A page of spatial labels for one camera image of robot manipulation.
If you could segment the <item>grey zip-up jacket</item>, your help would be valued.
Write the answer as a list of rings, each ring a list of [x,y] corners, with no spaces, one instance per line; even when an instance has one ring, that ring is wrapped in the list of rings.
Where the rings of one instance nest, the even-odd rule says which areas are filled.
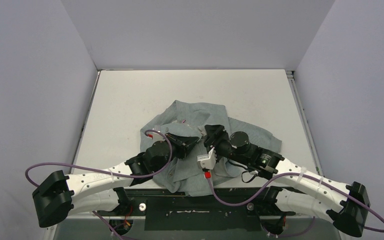
[[[211,190],[197,156],[207,153],[204,147],[205,125],[222,125],[228,134],[245,132],[252,144],[279,153],[282,141],[268,130],[232,118],[224,105],[212,103],[186,103],[175,100],[163,113],[156,115],[140,129],[140,151],[144,152],[153,141],[145,136],[146,130],[159,126],[163,133],[181,137],[199,137],[199,142],[184,159],[175,157],[153,181],[171,193],[183,192],[192,197],[207,196]]]

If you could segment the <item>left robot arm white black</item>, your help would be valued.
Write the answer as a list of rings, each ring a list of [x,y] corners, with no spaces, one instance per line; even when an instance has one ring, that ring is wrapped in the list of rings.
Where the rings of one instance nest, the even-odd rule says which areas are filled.
[[[177,158],[184,159],[198,144],[198,136],[161,133],[145,151],[118,165],[85,173],[52,172],[36,186],[32,199],[41,228],[56,225],[68,216],[93,211],[125,214],[130,202],[116,189],[142,184],[168,167]]]

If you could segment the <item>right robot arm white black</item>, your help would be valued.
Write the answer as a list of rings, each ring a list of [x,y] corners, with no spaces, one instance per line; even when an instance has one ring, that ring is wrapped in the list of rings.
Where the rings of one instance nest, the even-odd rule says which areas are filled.
[[[337,182],[308,171],[284,156],[251,143],[246,132],[228,134],[223,125],[205,125],[204,146],[211,160],[232,160],[256,176],[292,187],[263,199],[269,214],[295,212],[329,221],[342,233],[360,238],[366,228],[370,200],[366,187]]]

